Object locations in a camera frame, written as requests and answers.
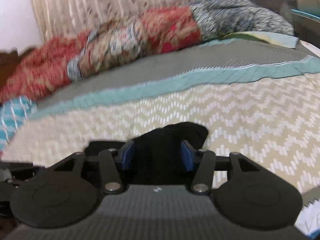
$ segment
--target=red floral fabric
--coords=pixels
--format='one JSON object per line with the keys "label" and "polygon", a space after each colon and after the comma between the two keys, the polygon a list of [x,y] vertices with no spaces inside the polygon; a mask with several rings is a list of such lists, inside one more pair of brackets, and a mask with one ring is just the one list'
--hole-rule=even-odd
{"label": "red floral fabric", "polygon": [[69,84],[68,61],[80,53],[88,34],[82,32],[75,39],[53,38],[33,50],[8,78],[0,91],[0,102],[22,95],[36,101]]}
{"label": "red floral fabric", "polygon": [[183,49],[202,41],[189,7],[148,10],[141,20],[155,54]]}

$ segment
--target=rolled blanket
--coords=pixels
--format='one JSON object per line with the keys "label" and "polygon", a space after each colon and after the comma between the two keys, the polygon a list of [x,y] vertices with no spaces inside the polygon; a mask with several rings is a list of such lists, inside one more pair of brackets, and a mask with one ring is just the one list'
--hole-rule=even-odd
{"label": "rolled blanket", "polygon": [[0,102],[25,95],[41,99],[70,82],[152,54],[244,31],[293,35],[280,15],[249,0],[196,0],[113,18],[75,39],[54,38],[27,56],[0,92]]}

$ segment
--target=silver bolt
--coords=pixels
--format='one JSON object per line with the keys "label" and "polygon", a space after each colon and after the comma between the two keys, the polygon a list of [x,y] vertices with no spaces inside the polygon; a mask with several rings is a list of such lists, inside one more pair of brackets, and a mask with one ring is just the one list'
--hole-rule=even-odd
{"label": "silver bolt", "polygon": [[199,192],[199,193],[206,192],[208,189],[209,189],[209,187],[206,184],[195,184],[193,186],[193,190],[195,192]]}
{"label": "silver bolt", "polygon": [[106,185],[104,185],[104,188],[107,191],[116,191],[121,188],[121,185],[117,182],[109,182]]}

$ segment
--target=chevron pattern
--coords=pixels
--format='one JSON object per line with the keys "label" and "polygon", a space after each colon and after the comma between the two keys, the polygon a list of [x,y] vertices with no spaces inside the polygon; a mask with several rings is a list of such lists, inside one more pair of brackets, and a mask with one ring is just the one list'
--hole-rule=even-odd
{"label": "chevron pattern", "polygon": [[[207,84],[49,116],[26,123],[4,151],[3,160],[50,166],[83,150],[91,140],[126,141],[157,127],[192,121],[210,131],[205,148],[220,156],[239,151],[303,193],[320,185],[319,83],[320,74],[306,74]],[[213,186],[226,180],[225,172],[216,172]]]}

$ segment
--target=teal strip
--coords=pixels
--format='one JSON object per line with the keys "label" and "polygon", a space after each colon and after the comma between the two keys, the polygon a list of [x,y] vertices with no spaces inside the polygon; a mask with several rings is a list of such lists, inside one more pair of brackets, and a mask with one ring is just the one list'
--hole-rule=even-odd
{"label": "teal strip", "polygon": [[30,119],[38,119],[52,114],[63,114],[67,111],[88,108],[96,105],[111,105],[129,100],[155,97],[165,93],[181,91],[200,84],[231,84],[254,82],[259,79],[284,78],[319,73],[320,59],[308,56],[301,61],[273,65],[251,65],[247,67],[212,67],[198,68],[187,73],[167,79],[146,82],[130,87],[106,89],[78,96],[73,100],[61,102],[45,109],[39,109]]}

